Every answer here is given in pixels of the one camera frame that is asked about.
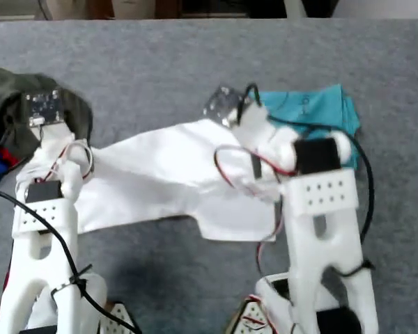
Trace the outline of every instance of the cable tie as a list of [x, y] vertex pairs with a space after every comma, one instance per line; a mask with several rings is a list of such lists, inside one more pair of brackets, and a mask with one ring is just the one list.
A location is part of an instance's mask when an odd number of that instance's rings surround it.
[[356, 269], [353, 269], [350, 273], [341, 273], [339, 271], [337, 271], [337, 273], [344, 278], [347, 277], [351, 277], [357, 273], [359, 273], [361, 270], [363, 269], [370, 269], [370, 270], [375, 270], [375, 266], [373, 265], [373, 263], [370, 262], [369, 259], [364, 259], [364, 261], [361, 263], [360, 266], [358, 266]]
[[81, 271], [79, 271], [77, 273], [77, 275], [73, 275], [68, 279], [68, 282], [63, 283], [62, 285], [60, 285], [59, 287], [53, 289], [51, 291], [51, 298], [54, 299], [54, 295], [61, 291], [62, 289], [65, 289], [66, 287], [69, 287], [70, 285], [77, 285], [79, 287], [80, 290], [81, 287], [85, 287], [86, 284], [86, 280], [80, 278], [80, 276], [84, 275], [87, 271], [89, 271], [91, 268], [93, 267], [92, 264], [89, 264], [88, 266], [86, 266], [85, 268], [83, 268]]

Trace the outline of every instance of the perforated plate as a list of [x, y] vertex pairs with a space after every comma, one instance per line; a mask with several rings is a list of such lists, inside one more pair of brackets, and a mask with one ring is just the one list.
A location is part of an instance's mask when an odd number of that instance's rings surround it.
[[288, 182], [288, 196], [296, 216], [317, 216], [340, 209], [357, 208], [353, 169], [294, 177]]
[[[115, 317], [125, 321], [129, 325], [133, 326], [133, 322], [128, 314], [125, 306], [122, 303], [117, 303], [110, 312]], [[100, 321], [100, 334], [131, 334], [132, 332], [117, 324], [113, 320], [106, 317], [102, 317]]]
[[[27, 203], [30, 209], [34, 210], [37, 214], [42, 216], [48, 223], [54, 228], [60, 228], [62, 226], [68, 226], [73, 223], [77, 223], [77, 213], [71, 202], [65, 198], [59, 198], [57, 200], [44, 200], [41, 202]], [[16, 214], [14, 219], [18, 219], [18, 230], [13, 230], [13, 235], [22, 232], [30, 231], [43, 231], [46, 227], [32, 215], [21, 209], [15, 208]]]
[[253, 299], [247, 299], [228, 327], [228, 334], [273, 334], [273, 329], [268, 318], [262, 311], [260, 303]]

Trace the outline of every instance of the red wire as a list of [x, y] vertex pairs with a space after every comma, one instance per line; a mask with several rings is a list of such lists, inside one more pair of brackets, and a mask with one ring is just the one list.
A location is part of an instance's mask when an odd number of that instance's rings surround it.
[[[241, 147], [241, 146], [234, 146], [234, 145], [222, 145], [219, 146], [218, 148], [215, 149], [214, 152], [214, 165], [218, 170], [218, 173], [222, 176], [223, 180], [226, 181], [227, 184], [229, 184], [231, 187], [235, 188], [234, 184], [232, 183], [232, 181], [229, 179], [228, 175], [224, 172], [223, 168], [220, 165], [220, 162], [218, 160], [218, 153], [221, 150], [237, 150], [237, 151], [242, 151], [242, 152], [246, 152], [248, 154], [254, 155], [255, 157], [258, 157], [261, 161], [264, 161], [266, 164], [268, 164], [274, 172], [281, 174], [281, 175], [285, 175], [285, 176], [294, 176], [296, 175], [295, 172], [288, 172], [287, 170], [283, 170], [281, 168], [279, 168], [278, 166], [276, 166], [275, 164], [273, 164], [272, 162], [270, 162], [269, 160], [267, 160], [266, 158], [262, 157], [261, 155], [249, 151], [248, 149]], [[246, 187], [246, 189], [248, 189], [248, 191], [255, 196], [255, 193]]]
[[3, 293], [6, 289], [6, 287], [8, 286], [9, 273], [10, 273], [10, 270], [11, 270], [11, 261], [12, 261], [13, 249], [14, 249], [14, 246], [11, 248], [11, 259], [9, 260], [8, 270], [6, 272], [5, 279], [4, 279], [4, 282], [3, 282], [3, 289], [1, 290], [1, 295], [2, 296], [3, 296]]
[[[67, 149], [67, 146], [65, 146], [65, 147], [63, 148], [63, 150], [61, 151], [61, 153], [59, 154], [59, 156], [57, 157], [57, 159], [60, 159], [60, 158], [61, 158], [61, 157], [65, 154], [66, 149]], [[57, 159], [56, 159], [56, 161], [52, 164], [51, 169], [54, 169], [54, 167], [56, 166], [56, 164], [57, 164]], [[46, 180], [48, 180], [48, 177], [50, 177], [50, 176], [51, 176], [51, 174], [52, 174], [52, 171], [50, 171], [50, 172], [47, 174], [47, 176], [45, 176], [45, 178], [43, 179], [43, 182], [45, 182]]]
[[[256, 302], [256, 303], [258, 303], [259, 305], [261, 305], [261, 304], [262, 304], [262, 300], [261, 300], [259, 297], [255, 296], [255, 295], [253, 295], [253, 294], [250, 294], [250, 295], [249, 295], [249, 299], [251, 299], [252, 301], [255, 301], [255, 302]], [[265, 312], [265, 316], [266, 316], [266, 319], [267, 319], [267, 321], [268, 321], [269, 325], [271, 326], [272, 333], [273, 333], [273, 334], [278, 334], [278, 333], [277, 333], [277, 331], [276, 331], [276, 328], [275, 328], [274, 324], [270, 321], [270, 319], [269, 319], [269, 318], [268, 318], [268, 316], [266, 315], [266, 312]]]

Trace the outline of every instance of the white wire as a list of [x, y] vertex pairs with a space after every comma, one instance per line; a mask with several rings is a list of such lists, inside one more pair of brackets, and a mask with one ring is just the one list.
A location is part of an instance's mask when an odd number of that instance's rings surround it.
[[75, 146], [75, 145], [77, 145], [77, 146], [80, 146], [80, 147], [84, 148], [84, 149], [85, 149], [85, 151], [87, 151], [87, 152], [88, 152], [88, 156], [90, 157], [90, 161], [89, 161], [89, 166], [88, 166], [88, 169], [87, 169], [87, 171], [85, 172], [85, 174], [83, 175], [83, 177], [86, 177], [86, 176], [88, 176], [88, 175], [90, 174], [91, 169], [93, 168], [93, 164], [94, 164], [93, 152], [91, 151], [90, 147], [86, 144], [86, 142], [85, 142], [85, 141], [83, 141], [83, 140], [77, 140], [77, 141], [73, 141], [73, 142], [71, 142], [71, 143], [69, 143], [69, 144], [67, 145], [67, 147], [66, 147], [66, 149], [65, 149], [65, 155], [66, 155], [67, 157], [69, 157], [69, 154], [70, 154], [70, 151], [71, 151], [71, 147], [72, 147], [72, 146]]

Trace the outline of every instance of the black cable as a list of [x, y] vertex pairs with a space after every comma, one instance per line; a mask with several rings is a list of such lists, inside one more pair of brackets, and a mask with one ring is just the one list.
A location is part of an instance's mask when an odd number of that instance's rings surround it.
[[45, 21], [49, 21], [48, 15], [45, 12], [45, 9], [43, 9], [42, 0], [37, 0], [37, 3], [39, 4], [40, 11], [42, 12], [43, 17], [45, 18]]
[[257, 83], [250, 83], [246, 89], [245, 92], [243, 93], [242, 99], [240, 100], [240, 102], [238, 102], [238, 106], [237, 106], [237, 125], [240, 125], [240, 121], [242, 120], [242, 116], [243, 116], [243, 109], [245, 109], [245, 102], [249, 97], [249, 94], [251, 92], [251, 90], [254, 90], [254, 98], [256, 100], [256, 103], [258, 104], [258, 106], [262, 106], [262, 101], [260, 100], [260, 93], [258, 92], [258, 86]]
[[364, 222], [364, 225], [362, 226], [362, 231], [361, 231], [361, 234], [360, 234], [361, 244], [363, 244], [364, 240], [367, 236], [367, 233], [369, 231], [371, 221], [373, 219], [373, 211], [375, 209], [375, 188], [374, 188], [373, 171], [371, 170], [371, 164], [370, 164], [369, 158], [365, 154], [364, 149], [359, 144], [359, 142], [356, 140], [356, 138], [354, 136], [352, 136], [351, 134], [349, 134], [344, 129], [342, 129], [340, 127], [337, 127], [337, 126], [334, 126], [334, 125], [324, 125], [324, 124], [316, 124], [316, 123], [311, 124], [311, 123], [304, 123], [304, 122], [292, 122], [292, 121], [289, 121], [289, 120], [281, 120], [281, 119], [276, 118], [276, 117], [271, 116], [271, 115], [268, 115], [268, 120], [271, 120], [273, 122], [279, 122], [279, 123], [286, 124], [286, 125], [293, 125], [293, 126], [296, 126], [296, 127], [306, 127], [308, 129], [324, 129], [324, 130], [328, 130], [328, 131], [332, 131], [332, 130], [340, 131], [343, 134], [345, 134], [348, 137], [348, 139], [352, 142], [352, 144], [356, 147], [356, 150], [359, 152], [359, 155], [362, 157], [362, 161], [364, 162], [364, 165], [365, 165], [365, 169], [366, 169], [366, 172], [367, 172], [368, 188], [369, 188], [369, 207], [367, 209], [365, 222]]
[[[47, 229], [48, 231], [50, 231], [55, 237], [56, 239], [59, 241], [63, 252], [65, 253], [65, 256], [67, 258], [68, 264], [70, 265], [71, 268], [71, 272], [72, 272], [72, 277], [74, 278], [74, 281], [77, 281], [79, 279], [79, 272], [77, 270], [75, 261], [73, 260], [70, 250], [68, 249], [67, 244], [65, 243], [65, 240], [63, 239], [63, 237], [59, 234], [59, 232], [57, 232], [57, 230], [55, 228], [53, 228], [53, 226], [51, 224], [49, 224], [43, 217], [41, 217], [37, 212], [33, 211], [32, 209], [30, 209], [29, 207], [27, 207], [24, 203], [20, 202], [19, 200], [17, 200], [16, 198], [8, 195], [7, 193], [4, 193], [3, 191], [0, 191], [0, 197], [4, 198], [5, 200], [8, 200], [9, 202], [13, 203], [14, 205], [21, 207], [24, 211], [26, 211], [28, 214], [32, 215], [32, 217], [36, 218], [37, 220], [39, 220]], [[93, 298], [91, 298], [91, 296], [88, 294], [88, 292], [86, 291], [86, 288], [84, 286], [81, 285], [77, 285], [77, 287], [79, 288], [82, 296], [90, 303], [91, 306], [93, 306], [99, 313], [101, 313], [102, 315], [106, 316], [107, 318], [109, 318], [110, 320], [113, 320], [114, 322], [116, 322], [117, 324], [121, 325], [122, 327], [125, 327], [126, 329], [128, 329], [129, 331], [132, 331], [133, 333], [138, 333], [138, 334], [142, 334], [142, 331], [140, 329], [140, 327], [138, 326], [138, 324], [136, 323], [135, 320], [133, 320], [133, 326], [129, 325], [128, 323], [126, 323], [125, 321], [119, 319], [118, 317], [115, 317], [114, 315], [112, 315], [111, 313], [107, 312], [102, 306], [100, 306], [98, 303], [96, 303]]]

